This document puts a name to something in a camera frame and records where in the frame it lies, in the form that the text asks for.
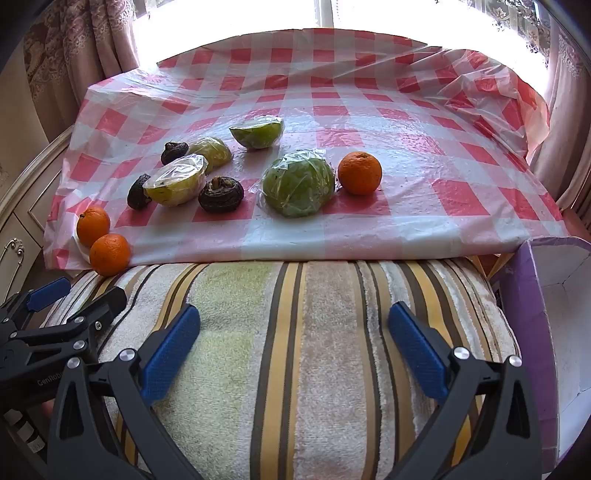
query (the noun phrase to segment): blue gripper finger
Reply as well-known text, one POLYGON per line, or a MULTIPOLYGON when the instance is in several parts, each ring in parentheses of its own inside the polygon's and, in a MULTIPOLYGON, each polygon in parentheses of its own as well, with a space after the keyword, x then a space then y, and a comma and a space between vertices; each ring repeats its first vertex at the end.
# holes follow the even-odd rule
POLYGON ((425 395, 443 404, 449 393, 446 366, 402 302, 390 308, 388 328, 425 395))
POLYGON ((181 368, 201 328, 199 312, 188 305, 140 372, 141 395, 151 405, 162 400, 181 368))
POLYGON ((70 281, 66 277, 58 278, 31 292, 27 301, 27 309, 29 312, 39 312, 69 293, 70 281))

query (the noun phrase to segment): purple box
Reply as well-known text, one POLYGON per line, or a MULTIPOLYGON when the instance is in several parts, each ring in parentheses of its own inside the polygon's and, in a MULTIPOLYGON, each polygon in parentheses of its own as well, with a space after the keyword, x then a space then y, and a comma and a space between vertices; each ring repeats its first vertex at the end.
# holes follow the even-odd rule
POLYGON ((491 284, 530 376, 550 472, 591 413, 591 244, 529 240, 491 284))

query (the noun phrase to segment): checkered tablecloth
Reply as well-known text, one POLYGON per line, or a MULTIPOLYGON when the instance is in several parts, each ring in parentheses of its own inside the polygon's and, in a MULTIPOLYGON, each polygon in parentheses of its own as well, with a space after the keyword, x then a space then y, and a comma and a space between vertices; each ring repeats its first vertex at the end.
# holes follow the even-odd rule
POLYGON ((88 268, 79 213, 106 209, 132 264, 245 259, 442 258, 511 251, 566 235, 556 204, 524 157, 548 133, 542 98, 475 51, 443 50, 363 31, 277 31, 230 38, 91 87, 46 227, 48 267, 88 268), (277 147, 246 152, 228 131, 261 114, 285 119, 277 147), (126 196, 159 166, 164 143, 222 138, 234 160, 215 174, 242 182, 238 210, 203 211, 126 196), (318 214, 284 219, 248 191, 297 148, 327 150, 336 168, 363 150, 382 164, 369 197, 339 192, 318 214))

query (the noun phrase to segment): orange fruit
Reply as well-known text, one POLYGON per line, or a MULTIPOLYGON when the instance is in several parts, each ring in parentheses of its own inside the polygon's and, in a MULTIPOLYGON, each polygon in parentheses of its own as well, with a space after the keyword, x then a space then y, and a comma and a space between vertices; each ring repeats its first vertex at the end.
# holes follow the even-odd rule
POLYGON ((369 195, 382 181, 382 166, 366 152, 347 153, 339 163, 339 181, 353 195, 369 195))
POLYGON ((103 277, 112 277, 121 272, 131 258, 129 243, 124 236, 107 233, 90 247, 90 266, 103 277))
POLYGON ((92 244, 101 236, 109 233, 109 228, 111 228, 111 219, 107 212, 100 207, 90 207, 80 214, 76 233, 82 245, 92 247, 92 244))

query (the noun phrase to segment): striped upholstery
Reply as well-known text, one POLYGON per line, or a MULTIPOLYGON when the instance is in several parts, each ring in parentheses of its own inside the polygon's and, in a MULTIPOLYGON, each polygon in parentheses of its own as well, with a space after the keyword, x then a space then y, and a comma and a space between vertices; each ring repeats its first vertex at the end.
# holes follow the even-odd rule
MULTIPOLYGON (((450 345, 501 361, 518 352, 488 283, 466 259, 407 262, 232 262, 89 272, 55 305, 63 322, 109 286, 128 306, 99 342, 101 360, 139 347, 183 302, 202 331, 168 397, 154 406, 208 479, 383 479, 433 411, 388 330, 403 300, 450 345)), ((470 409, 449 462, 470 438, 470 409)), ((130 461, 145 467, 108 400, 130 461)))

